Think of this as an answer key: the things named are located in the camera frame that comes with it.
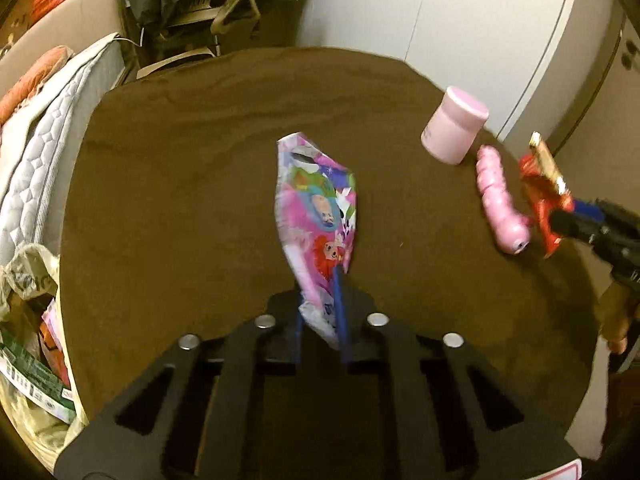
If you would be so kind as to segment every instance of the brown tablecloth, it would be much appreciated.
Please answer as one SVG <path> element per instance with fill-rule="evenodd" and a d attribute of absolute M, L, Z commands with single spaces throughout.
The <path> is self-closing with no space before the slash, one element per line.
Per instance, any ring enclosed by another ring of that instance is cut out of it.
<path fill-rule="evenodd" d="M 330 49 L 244 51 L 109 92 L 76 163 L 61 260 L 88 415 L 181 334 L 228 333 L 291 288 L 273 215 L 276 140 L 303 131 L 355 174 L 354 283 L 418 332 L 461 333 L 566 429 L 596 340 L 588 277 L 570 244 L 548 260 L 537 237 L 520 256 L 495 248 L 475 150 L 448 166 L 420 143 L 441 98 L 402 62 Z M 486 132 L 480 142 L 496 144 Z M 502 152 L 525 211 L 516 162 Z M 375 402 L 372 383 L 352 383 L 331 350 L 310 345 L 317 368 L 293 386 L 272 383 L 267 416 L 296 428 L 288 453 L 318 446 L 318 478 L 366 469 L 373 448 L 353 442 L 372 434 L 358 415 Z M 347 465 L 327 465 L 349 445 Z"/>

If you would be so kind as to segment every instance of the pink toy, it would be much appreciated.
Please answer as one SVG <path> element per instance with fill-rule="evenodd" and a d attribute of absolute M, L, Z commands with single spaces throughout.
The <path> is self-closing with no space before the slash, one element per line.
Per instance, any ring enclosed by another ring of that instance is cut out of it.
<path fill-rule="evenodd" d="M 422 132 L 422 145 L 438 160 L 459 164 L 488 117 L 478 99 L 450 86 Z"/>
<path fill-rule="evenodd" d="M 513 208 L 498 150 L 491 146 L 480 147 L 476 173 L 484 212 L 494 230 L 498 247 L 507 254 L 519 254 L 531 238 L 530 222 Z"/>

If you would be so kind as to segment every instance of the pink caterpillar toy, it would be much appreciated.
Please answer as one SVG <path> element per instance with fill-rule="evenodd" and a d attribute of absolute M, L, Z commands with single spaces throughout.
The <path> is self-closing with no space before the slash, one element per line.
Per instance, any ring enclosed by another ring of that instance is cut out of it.
<path fill-rule="evenodd" d="M 476 173 L 484 212 L 498 247 L 507 254 L 519 254 L 531 238 L 530 221 L 513 208 L 498 150 L 491 146 L 480 147 Z"/>

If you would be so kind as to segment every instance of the brown floor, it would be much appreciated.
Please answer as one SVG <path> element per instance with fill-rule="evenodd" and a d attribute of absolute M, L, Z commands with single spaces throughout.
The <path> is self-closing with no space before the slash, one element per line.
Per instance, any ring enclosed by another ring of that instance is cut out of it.
<path fill-rule="evenodd" d="M 7 15 L 4 23 L 0 25 L 0 46 L 5 45 L 11 33 L 14 34 L 14 43 L 29 28 L 31 16 L 31 2 L 33 0 L 18 0 L 14 8 Z"/>

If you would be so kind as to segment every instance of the screw head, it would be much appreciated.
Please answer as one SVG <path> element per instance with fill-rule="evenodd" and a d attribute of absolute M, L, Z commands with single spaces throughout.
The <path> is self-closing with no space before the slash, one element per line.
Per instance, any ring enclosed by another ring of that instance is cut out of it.
<path fill-rule="evenodd" d="M 276 325 L 276 319 L 271 314 L 262 314 L 255 318 L 255 325 L 258 328 L 271 328 Z"/>
<path fill-rule="evenodd" d="M 178 341 L 178 346 L 183 350 L 193 350 L 200 344 L 200 338 L 195 334 L 185 334 Z"/>
<path fill-rule="evenodd" d="M 367 323 L 371 326 L 385 326 L 389 322 L 389 318 L 382 312 L 374 312 L 367 316 Z"/>
<path fill-rule="evenodd" d="M 462 336 L 455 332 L 449 332 L 448 334 L 445 334 L 442 337 L 442 341 L 449 348 L 460 348 L 465 343 L 465 340 L 462 338 Z"/>

